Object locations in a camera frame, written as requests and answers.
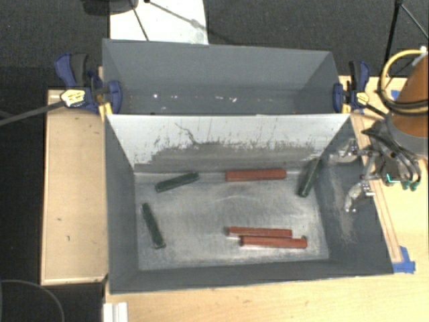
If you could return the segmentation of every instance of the yellow wire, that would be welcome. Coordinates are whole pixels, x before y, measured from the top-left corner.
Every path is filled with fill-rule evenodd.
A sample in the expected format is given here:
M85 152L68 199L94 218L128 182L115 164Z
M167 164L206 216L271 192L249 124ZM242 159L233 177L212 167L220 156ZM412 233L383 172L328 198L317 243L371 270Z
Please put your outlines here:
M385 84L385 80L387 77L387 72L389 71L390 67L392 66L392 64L401 57L407 56L407 55L421 55L424 54L425 51L423 50L418 50L418 49L410 49L410 50L404 50L401 52L398 52L397 54L393 55L384 65L383 71L381 72L381 76L380 76L380 88L381 88L381 94L383 95L383 98L386 101L389 101L391 103L395 103L393 100L391 100L389 98L389 96L386 93L386 84ZM400 108L395 108L395 110L399 111L399 112L404 112L404 113L423 113L423 112L427 112L428 111L428 107L418 107L415 109L400 109Z

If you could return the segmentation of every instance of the wooden board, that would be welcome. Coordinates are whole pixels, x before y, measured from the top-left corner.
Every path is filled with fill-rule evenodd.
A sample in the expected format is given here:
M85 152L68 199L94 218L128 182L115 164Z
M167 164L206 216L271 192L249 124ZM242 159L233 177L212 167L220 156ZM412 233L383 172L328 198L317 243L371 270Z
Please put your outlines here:
M58 92L50 95L50 102L58 99ZM96 125L101 129L100 119L84 111L59 109L48 114L42 284L100 281L107 273L103 141ZM383 192L378 197L389 207L384 210L389 214L383 218L384 230L391 232L394 225L400 244L408 247L417 263L414 275L114 296L107 292L106 301L128 302L130 322L425 321L429 315L427 186L424 171L422 185L414 193L398 186L374 188Z
M61 91L50 91L48 103ZM101 281L107 274L102 123L79 109L49 112L40 282Z
M368 91L375 83L376 80L371 80ZM400 88L403 83L403 80L396 82L395 87ZM371 101L378 105L377 97L371 97ZM373 122L360 115L352 118L355 131ZM359 136L359 143L363 146L365 139ZM427 186L427 171L423 173L421 189L414 193L403 192L400 186L372 184L391 257L401 260L397 242L400 239L417 263L414 275L399 273L145 294L110 295L107 291L106 301L127 302L130 322L425 321L429 316Z

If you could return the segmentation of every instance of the red block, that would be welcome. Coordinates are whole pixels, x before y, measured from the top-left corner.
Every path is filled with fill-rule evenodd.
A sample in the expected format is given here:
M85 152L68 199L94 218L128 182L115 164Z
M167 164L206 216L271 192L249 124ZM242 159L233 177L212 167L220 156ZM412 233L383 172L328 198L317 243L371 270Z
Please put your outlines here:
M259 236L259 237L292 237L290 229L254 228L254 227L229 227L228 236Z
M307 248L307 240L284 237L241 236L240 246L260 246L272 248Z
M285 178L286 170L283 168L257 170L228 170L225 173L226 181L281 180Z

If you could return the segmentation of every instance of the gray box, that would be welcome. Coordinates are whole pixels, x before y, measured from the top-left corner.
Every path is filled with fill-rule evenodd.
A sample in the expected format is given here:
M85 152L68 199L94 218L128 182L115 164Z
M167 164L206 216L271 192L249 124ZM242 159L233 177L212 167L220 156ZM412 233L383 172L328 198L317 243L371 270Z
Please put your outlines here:
M392 273L373 201L343 209L361 163L328 165L354 137L348 117L330 113L330 53L105 40L103 62L124 92L105 124L112 293ZM299 197L316 157L319 178ZM226 170L279 167L285 180L225 182ZM190 171L200 180L156 193ZM151 244L143 203L165 248ZM241 248L231 225L285 227L308 247Z
M121 113L333 113L330 52L103 40Z

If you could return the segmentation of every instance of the orange object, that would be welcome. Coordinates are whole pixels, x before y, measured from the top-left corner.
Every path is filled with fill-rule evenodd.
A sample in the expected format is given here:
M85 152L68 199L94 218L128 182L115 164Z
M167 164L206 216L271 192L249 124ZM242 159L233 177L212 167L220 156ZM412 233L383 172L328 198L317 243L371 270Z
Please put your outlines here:
M259 237L292 237L290 229L270 229L270 228L253 228L253 227L229 227L227 228L228 236L259 236Z
M282 168L258 170L228 170L225 173L226 181L256 181L285 179L286 170Z
M409 75L398 103L428 100L428 55L423 57ZM409 116L392 113L391 121L402 132L412 136L428 137L428 115Z
M305 237L301 239L292 239L286 237L241 236L240 246L304 249L307 248L307 240Z

